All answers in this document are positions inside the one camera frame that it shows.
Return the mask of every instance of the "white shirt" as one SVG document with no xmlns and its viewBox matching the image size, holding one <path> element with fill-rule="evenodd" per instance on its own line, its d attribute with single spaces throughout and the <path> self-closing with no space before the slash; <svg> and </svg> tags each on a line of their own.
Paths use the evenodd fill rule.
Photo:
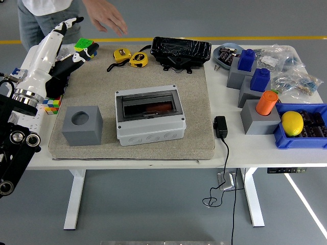
<svg viewBox="0 0 327 245">
<path fill-rule="evenodd" d="M 25 7 L 35 16 L 53 14 L 67 9 L 73 0 L 22 0 Z"/>
</svg>

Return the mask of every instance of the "table leg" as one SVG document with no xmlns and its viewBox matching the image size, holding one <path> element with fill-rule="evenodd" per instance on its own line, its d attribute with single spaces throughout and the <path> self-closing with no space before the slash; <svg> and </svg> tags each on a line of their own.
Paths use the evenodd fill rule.
<svg viewBox="0 0 327 245">
<path fill-rule="evenodd" d="M 257 167 L 241 169 L 242 177 L 244 180 L 244 189 L 246 193 L 247 203 L 249 205 L 253 227 L 265 226 L 264 219 L 261 213 L 261 207 L 260 207 L 258 195 L 256 193 L 254 180 L 253 180 L 253 173 L 256 171 L 256 169 Z"/>
<path fill-rule="evenodd" d="M 69 199 L 65 225 L 63 229 L 75 230 L 86 170 L 80 169 L 80 170 L 69 170 L 69 171 L 71 171 L 72 175 L 74 176 L 74 181 L 71 191 L 71 197 Z"/>
</svg>

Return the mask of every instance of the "yellow lemon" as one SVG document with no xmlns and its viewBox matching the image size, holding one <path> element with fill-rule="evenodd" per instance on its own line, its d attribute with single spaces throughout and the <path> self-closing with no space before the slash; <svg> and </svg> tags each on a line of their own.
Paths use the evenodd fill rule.
<svg viewBox="0 0 327 245">
<path fill-rule="evenodd" d="M 303 129 L 303 118 L 296 111 L 287 111 L 282 115 L 282 125 L 286 135 L 296 136 Z"/>
</svg>

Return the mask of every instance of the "gray cube block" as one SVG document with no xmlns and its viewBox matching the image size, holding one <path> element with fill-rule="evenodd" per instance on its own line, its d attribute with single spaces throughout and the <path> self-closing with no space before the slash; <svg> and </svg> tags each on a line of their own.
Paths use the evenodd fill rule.
<svg viewBox="0 0 327 245">
<path fill-rule="evenodd" d="M 251 76 L 245 76 L 242 86 L 240 88 L 238 107 L 243 108 L 246 100 L 259 100 L 263 92 L 254 91 L 250 89 Z"/>
<path fill-rule="evenodd" d="M 254 61 L 251 71 L 244 71 L 244 70 L 237 69 L 239 60 L 240 60 L 239 57 L 234 57 L 233 62 L 231 63 L 229 73 L 228 73 L 228 79 L 227 79 L 227 87 L 228 88 L 240 89 L 245 76 L 253 77 L 253 74 L 255 72 L 256 61 Z"/>
<path fill-rule="evenodd" d="M 61 132 L 70 146 L 99 145 L 102 126 L 98 106 L 68 106 Z"/>
<path fill-rule="evenodd" d="M 273 134 L 281 121 L 274 107 L 267 116 L 261 116 L 255 110 L 259 100 L 247 100 L 241 111 L 241 119 L 245 134 Z"/>
</svg>

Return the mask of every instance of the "yellow floor line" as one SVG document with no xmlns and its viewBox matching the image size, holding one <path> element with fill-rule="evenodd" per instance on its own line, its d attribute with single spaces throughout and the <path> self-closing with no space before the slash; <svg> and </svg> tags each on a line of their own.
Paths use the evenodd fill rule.
<svg viewBox="0 0 327 245">
<path fill-rule="evenodd" d="M 223 40 L 327 40 L 327 36 L 249 36 L 249 37 L 181 37 L 199 41 L 223 41 Z M 136 38 L 95 38 L 94 42 L 144 42 L 152 41 L 152 37 Z M 0 40 L 0 44 L 20 44 L 20 40 Z"/>
</svg>

